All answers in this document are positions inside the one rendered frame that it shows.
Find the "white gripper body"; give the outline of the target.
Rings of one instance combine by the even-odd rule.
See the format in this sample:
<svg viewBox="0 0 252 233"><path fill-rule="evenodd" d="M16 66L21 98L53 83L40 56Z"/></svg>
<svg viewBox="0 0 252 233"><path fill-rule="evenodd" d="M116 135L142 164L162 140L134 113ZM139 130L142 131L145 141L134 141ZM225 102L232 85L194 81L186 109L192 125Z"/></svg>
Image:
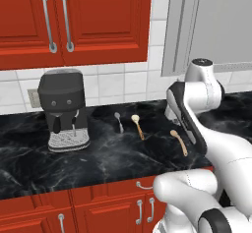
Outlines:
<svg viewBox="0 0 252 233"><path fill-rule="evenodd" d="M164 115L173 124L180 126L180 112L177 109L172 110L171 107L167 105L164 111Z"/></svg>

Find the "wooden spoon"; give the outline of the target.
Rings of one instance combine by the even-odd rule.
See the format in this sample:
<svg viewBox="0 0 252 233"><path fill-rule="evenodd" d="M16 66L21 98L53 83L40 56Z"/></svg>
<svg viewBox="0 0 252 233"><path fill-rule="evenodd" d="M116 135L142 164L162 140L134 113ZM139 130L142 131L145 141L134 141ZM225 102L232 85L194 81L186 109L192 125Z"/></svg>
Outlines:
<svg viewBox="0 0 252 233"><path fill-rule="evenodd" d="M143 134L143 132L141 130L141 127L139 125L140 117L137 114L134 114L134 115L131 116L131 119L136 124L139 135L140 135L140 138L143 141L145 139L145 137L144 137L144 134Z"/></svg>
<svg viewBox="0 0 252 233"><path fill-rule="evenodd" d="M170 134L171 134L173 137L175 137L175 138L178 139L178 141L179 141L179 143L180 143L180 145L181 145L182 151L183 151L183 155L184 155L184 156L187 156L187 155L188 155L188 151L187 151L186 145L185 145L185 143L183 142L183 140L180 138L180 136L178 135L178 133L177 133L175 130L171 130L171 131L170 131Z"/></svg>

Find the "red base cabinet door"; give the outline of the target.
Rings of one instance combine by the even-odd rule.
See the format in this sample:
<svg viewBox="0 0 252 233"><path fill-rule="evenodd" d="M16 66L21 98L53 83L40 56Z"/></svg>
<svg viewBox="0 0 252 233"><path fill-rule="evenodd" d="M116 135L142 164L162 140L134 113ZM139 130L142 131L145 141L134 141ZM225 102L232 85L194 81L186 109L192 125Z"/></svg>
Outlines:
<svg viewBox="0 0 252 233"><path fill-rule="evenodd" d="M0 200L0 233L76 233L68 191Z"/></svg>
<svg viewBox="0 0 252 233"><path fill-rule="evenodd" d="M151 215L151 205L149 202L150 198L155 199L155 212L154 212L154 219L152 222L148 222L147 219ZM166 203L160 202L154 195L153 192L147 193L145 202L144 202L144 224L143 224L143 233L153 233L153 229L156 226L156 224L162 219L164 213L165 213L165 208L166 208Z"/></svg>
<svg viewBox="0 0 252 233"><path fill-rule="evenodd" d="M78 233L142 233L143 218L140 225L136 224L137 200L143 201L144 217L144 195L76 205Z"/></svg>

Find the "black espresso coffee machine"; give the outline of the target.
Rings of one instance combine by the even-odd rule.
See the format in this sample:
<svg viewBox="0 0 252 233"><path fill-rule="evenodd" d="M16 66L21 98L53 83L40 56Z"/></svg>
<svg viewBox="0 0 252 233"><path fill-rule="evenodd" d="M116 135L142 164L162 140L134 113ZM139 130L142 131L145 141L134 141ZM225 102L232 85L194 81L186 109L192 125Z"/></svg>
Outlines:
<svg viewBox="0 0 252 233"><path fill-rule="evenodd" d="M48 149L67 152L88 147L91 141L82 72L71 68L47 71L37 92L49 130Z"/></svg>

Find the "red wall cabinet door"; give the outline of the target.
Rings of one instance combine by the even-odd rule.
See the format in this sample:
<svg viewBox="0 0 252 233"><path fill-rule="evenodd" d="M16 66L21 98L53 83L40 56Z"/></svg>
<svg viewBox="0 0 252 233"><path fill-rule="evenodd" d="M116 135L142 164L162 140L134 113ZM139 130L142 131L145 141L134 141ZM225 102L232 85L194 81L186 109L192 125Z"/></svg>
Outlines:
<svg viewBox="0 0 252 233"><path fill-rule="evenodd" d="M47 1L53 40L49 40L41 0L0 0L0 71L62 66L54 0Z"/></svg>
<svg viewBox="0 0 252 233"><path fill-rule="evenodd" d="M67 0L74 51L66 48L62 0L55 0L61 50L67 65L145 62L151 0Z"/></svg>

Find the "red drawer front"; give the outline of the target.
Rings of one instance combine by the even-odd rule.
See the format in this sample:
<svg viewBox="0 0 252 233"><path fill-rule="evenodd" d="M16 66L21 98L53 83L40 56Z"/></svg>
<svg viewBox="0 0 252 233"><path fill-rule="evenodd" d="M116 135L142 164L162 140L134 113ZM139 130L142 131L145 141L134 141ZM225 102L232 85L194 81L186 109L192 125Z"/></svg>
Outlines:
<svg viewBox="0 0 252 233"><path fill-rule="evenodd" d="M98 200L105 200L117 196L130 196L137 193L147 192L136 187L136 182L140 181L144 187L151 187L155 177L143 177L124 181L111 182L71 190L75 204L87 204Z"/></svg>

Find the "grey wall outlet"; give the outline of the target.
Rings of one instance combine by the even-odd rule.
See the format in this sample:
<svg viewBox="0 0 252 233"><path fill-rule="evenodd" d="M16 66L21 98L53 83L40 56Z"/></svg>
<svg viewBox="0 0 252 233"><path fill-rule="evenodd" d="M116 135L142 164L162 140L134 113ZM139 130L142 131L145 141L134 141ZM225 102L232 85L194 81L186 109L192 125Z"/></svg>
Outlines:
<svg viewBox="0 0 252 233"><path fill-rule="evenodd" d="M40 107L40 100L38 96L37 89L29 89L28 90L28 95L31 103L32 108L39 108Z"/></svg>

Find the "metallic spoon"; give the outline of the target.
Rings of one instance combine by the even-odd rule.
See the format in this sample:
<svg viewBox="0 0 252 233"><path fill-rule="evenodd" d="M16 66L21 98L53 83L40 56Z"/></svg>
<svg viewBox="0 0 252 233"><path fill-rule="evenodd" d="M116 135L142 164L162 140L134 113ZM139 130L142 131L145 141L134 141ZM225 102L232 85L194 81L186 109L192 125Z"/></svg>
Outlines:
<svg viewBox="0 0 252 233"><path fill-rule="evenodd" d="M120 133L123 134L124 133L124 128L123 128L122 123L120 121L120 114L118 112L115 112L114 117L117 119L117 121L119 123Z"/></svg>

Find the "grey open cabinet door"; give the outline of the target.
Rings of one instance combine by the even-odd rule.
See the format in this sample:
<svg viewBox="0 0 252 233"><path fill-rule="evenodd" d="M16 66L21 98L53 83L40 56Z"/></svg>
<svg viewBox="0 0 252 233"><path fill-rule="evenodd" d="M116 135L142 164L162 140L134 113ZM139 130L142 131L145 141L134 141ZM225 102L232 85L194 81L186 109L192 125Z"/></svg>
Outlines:
<svg viewBox="0 0 252 233"><path fill-rule="evenodd" d="M200 0L169 0L161 75L183 74L189 64Z"/></svg>

